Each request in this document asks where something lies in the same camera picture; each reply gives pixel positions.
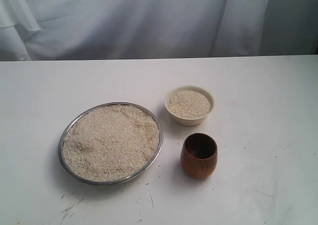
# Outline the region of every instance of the rice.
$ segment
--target rice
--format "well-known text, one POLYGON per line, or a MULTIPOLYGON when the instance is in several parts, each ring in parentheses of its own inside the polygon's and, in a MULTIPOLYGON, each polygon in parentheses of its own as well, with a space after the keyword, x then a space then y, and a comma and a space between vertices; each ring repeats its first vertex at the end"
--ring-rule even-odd
POLYGON ((193 90, 180 90, 169 101, 169 110, 178 117, 194 119, 207 115, 211 110, 208 98, 193 90))
POLYGON ((131 105, 111 105, 82 116, 65 136, 62 153, 78 176, 112 181, 140 170, 158 144, 152 116, 131 105))

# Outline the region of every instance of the bowl rim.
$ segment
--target bowl rim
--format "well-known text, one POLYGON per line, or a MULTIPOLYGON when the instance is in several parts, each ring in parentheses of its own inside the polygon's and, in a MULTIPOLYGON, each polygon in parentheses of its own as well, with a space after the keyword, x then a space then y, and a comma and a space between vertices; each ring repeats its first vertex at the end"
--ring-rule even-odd
POLYGON ((75 117, 70 123, 69 125, 65 128, 60 141, 59 141, 59 146, 58 146, 58 155, 59 155, 59 160, 60 163, 62 165, 62 167, 66 170, 66 172, 68 174, 70 174, 72 177, 74 177, 75 179, 77 179, 80 182, 86 183, 86 184, 90 184, 90 185, 95 185, 95 186, 109 186, 109 185, 115 185, 115 184, 121 184, 121 183, 125 183, 129 180, 132 180, 134 178, 136 178, 138 175, 142 174, 143 172, 145 172, 152 164, 153 162, 157 159, 161 148, 162 148, 162 144, 163 144, 163 129, 161 126, 161 123, 159 121, 159 119, 148 109, 138 105, 138 104, 134 104, 134 103, 130 103, 130 102, 109 102, 109 103, 104 103, 104 104, 100 104, 97 106, 94 106, 86 111, 84 111, 83 113, 79 114, 77 117, 75 117), (156 122, 158 129, 159 129, 159 142, 158 142, 158 147, 157 150, 155 152, 155 154, 153 155, 153 157, 138 171, 136 171, 135 173, 125 177, 125 178, 121 178, 118 180, 112 180, 112 181, 95 181, 95 180, 90 180, 90 179, 85 179, 77 174, 75 174, 70 168, 69 166, 66 164, 65 160, 64 160, 64 156, 63 156, 63 145, 64 145, 64 139, 66 134, 68 133, 68 131, 70 130, 70 128, 84 115, 86 115, 87 113, 97 109, 97 108, 101 108, 101 107, 106 107, 106 106, 111 106, 111 105, 130 105, 130 106, 134 106, 137 107, 138 109, 142 110, 143 112, 147 113, 148 115, 150 115, 154 121, 156 122))
POLYGON ((207 90, 205 90, 204 88, 201 88, 201 87, 198 87, 198 86, 193 86, 193 85, 182 85, 182 86, 178 86, 178 87, 175 87, 175 88, 173 88, 173 89, 171 89, 166 95, 165 95, 165 97, 164 97, 164 106, 165 106, 165 108, 167 109, 167 111, 171 114, 171 115, 173 115, 173 116, 175 116, 176 118, 179 118, 179 119, 182 119, 182 120, 189 120, 189 121, 194 121, 194 120, 200 120, 200 119, 203 119, 203 118, 206 118, 207 116, 209 116, 211 113, 212 113, 212 111, 213 111, 213 109, 214 109, 214 98, 212 97, 212 95, 207 91, 207 90), (186 118, 186 117, 179 117, 179 116, 177 116, 176 114, 174 114, 173 112, 171 112, 170 111, 170 109, 169 109, 169 106, 167 105, 167 98, 168 98, 168 96, 171 94, 171 93, 176 93, 176 92, 178 92, 178 91, 181 91, 181 90, 192 90, 192 91, 195 91, 195 92, 198 92, 197 90, 200 90, 200 91, 203 91, 203 92, 205 92, 207 95, 209 95, 210 97, 211 97, 211 99, 212 99, 212 101, 208 98, 208 100, 209 100, 209 102, 210 102, 210 104, 211 104, 211 110, 207 113, 207 114, 205 114, 204 116, 201 116, 201 117, 198 117, 198 118, 186 118))

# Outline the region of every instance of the white bowl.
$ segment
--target white bowl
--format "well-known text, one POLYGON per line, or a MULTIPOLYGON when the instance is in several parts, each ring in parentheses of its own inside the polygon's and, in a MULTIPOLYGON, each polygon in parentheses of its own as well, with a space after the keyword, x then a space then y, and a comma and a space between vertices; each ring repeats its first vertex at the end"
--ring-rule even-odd
POLYGON ((209 92, 207 92, 206 90, 204 90, 203 88, 186 85, 186 86, 176 87, 176 88, 172 89, 170 92, 168 92, 164 98, 164 105, 165 105, 167 111, 170 113, 170 115, 173 117, 173 119, 176 122, 183 124, 183 125, 186 125, 186 126, 194 126, 194 125, 198 125, 201 122, 203 122, 210 115, 210 113, 212 112, 213 106, 214 106, 214 101, 213 101, 213 97, 211 96, 211 94, 209 92), (179 116, 175 115, 174 113, 172 113, 169 110, 169 102, 170 102, 171 97, 176 92, 181 91, 181 90, 192 90, 192 91, 199 92, 200 94, 203 94, 204 96, 206 96, 208 98, 208 100, 211 104, 211 110, 206 115, 199 117, 199 118, 189 119, 189 118, 179 117, 179 116))

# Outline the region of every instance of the brown cup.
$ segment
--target brown cup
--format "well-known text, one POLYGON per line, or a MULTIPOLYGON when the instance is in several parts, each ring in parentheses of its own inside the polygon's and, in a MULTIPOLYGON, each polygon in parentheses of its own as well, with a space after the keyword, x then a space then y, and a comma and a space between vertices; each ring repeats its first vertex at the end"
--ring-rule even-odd
POLYGON ((189 135, 183 143, 180 160, 186 174, 196 179, 207 178, 217 165, 217 144, 204 133, 189 135))

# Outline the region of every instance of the metal plate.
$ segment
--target metal plate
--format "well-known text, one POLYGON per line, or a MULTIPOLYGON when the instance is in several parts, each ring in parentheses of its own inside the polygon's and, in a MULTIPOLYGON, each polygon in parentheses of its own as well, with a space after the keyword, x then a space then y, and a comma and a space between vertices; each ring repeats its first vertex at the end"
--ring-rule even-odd
POLYGON ((143 173, 146 169, 148 169, 152 163, 155 161, 155 159, 158 157, 159 153, 160 153, 160 150, 161 150, 161 147, 162 147, 162 143, 163 143, 163 130, 162 130, 162 126, 158 120, 158 118, 152 113, 150 112, 148 109, 142 107, 142 106, 139 106, 137 104, 134 104, 134 103, 129 103, 129 102, 110 102, 110 103, 105 103, 105 104, 101 104, 101 105, 98 105, 98 106, 95 106, 95 107, 92 107, 90 109, 88 109, 87 111, 83 112, 82 114, 80 114, 79 116, 77 116, 67 127, 66 129, 64 130, 62 136, 61 136, 61 139, 60 139, 60 142, 59 142, 59 159, 60 159, 60 162, 61 162, 61 165, 63 166, 63 168, 71 175, 73 176, 75 179, 79 180, 80 182, 83 182, 83 183, 86 183, 86 184, 90 184, 90 185, 97 185, 97 186, 108 186, 108 185, 115 185, 115 184, 121 184, 121 183, 124 183, 124 182, 127 182, 133 178, 136 178, 138 175, 140 175, 141 173, 143 173), (100 107, 105 107, 105 106, 110 106, 110 105, 131 105, 131 106, 134 106, 134 107, 137 107, 139 108, 140 110, 142 110, 143 112, 147 113, 148 115, 150 115, 154 120, 155 122, 157 123, 157 126, 158 126, 158 129, 159 129, 159 143, 158 143, 158 147, 157 147, 157 150, 154 154, 154 156, 144 165, 144 167, 142 167, 140 170, 138 170, 137 172, 129 175, 128 177, 125 177, 125 178, 122 178, 122 179, 118 179, 118 180, 113 180, 113 181, 93 181, 93 180, 89 180, 89 179, 85 179, 85 178, 82 178, 80 176, 78 176, 77 174, 75 174, 69 167, 68 165, 66 164, 65 160, 64 160, 64 157, 63 157, 63 153, 62 153, 62 148, 63 148, 63 144, 64 144, 64 138, 66 136, 66 134, 68 133, 69 129, 82 117, 84 116, 85 114, 97 109, 97 108, 100 108, 100 107))

